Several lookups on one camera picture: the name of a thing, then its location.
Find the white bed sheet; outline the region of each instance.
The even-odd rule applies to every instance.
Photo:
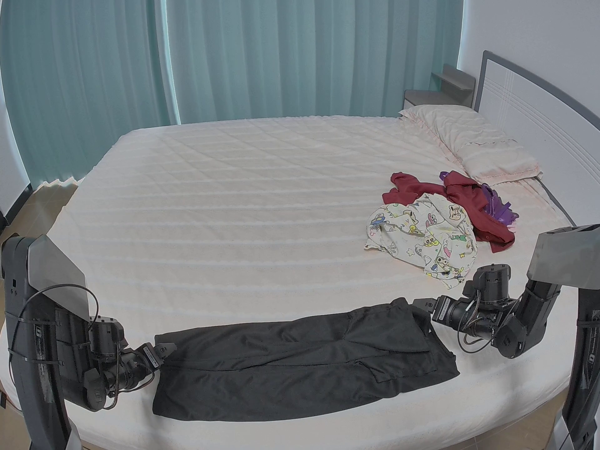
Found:
[[[419,268],[365,251],[365,223],[403,171],[437,182],[464,171],[434,136],[402,119],[301,117],[136,130],[86,176],[49,232],[84,272],[101,314],[131,346],[197,326],[290,320],[448,293]],[[520,214],[516,243],[479,244],[477,266],[527,280],[538,233],[567,225],[533,179],[495,186]],[[419,449],[457,443],[518,418],[568,384],[577,293],[565,288],[544,340],[508,360],[466,355],[436,325],[461,375],[330,415],[279,422],[180,422],[152,413],[155,383],[91,413],[67,402],[82,439],[108,450]],[[0,345],[6,348],[2,332]],[[8,378],[0,352],[0,378]]]

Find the pillow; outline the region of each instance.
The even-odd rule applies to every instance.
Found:
[[[418,105],[400,114],[428,128],[478,183],[514,182],[540,175],[539,163],[516,140],[460,105]]]

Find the maroon garment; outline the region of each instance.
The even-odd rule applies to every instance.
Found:
[[[493,253],[506,250],[515,241],[515,234],[506,225],[485,213],[484,207],[488,201],[481,185],[475,180],[452,171],[446,175],[444,185],[421,183],[415,176],[401,172],[394,173],[391,181],[396,188],[382,195],[386,204],[409,205],[424,193],[437,193],[466,210],[473,224],[476,240],[489,242]]]

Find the headboard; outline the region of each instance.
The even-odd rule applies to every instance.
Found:
[[[475,110],[537,158],[541,184],[572,224],[600,223],[600,117],[487,50]]]

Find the curtain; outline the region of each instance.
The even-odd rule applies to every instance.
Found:
[[[0,67],[32,183],[135,128],[395,116],[458,59],[463,0],[4,0]]]

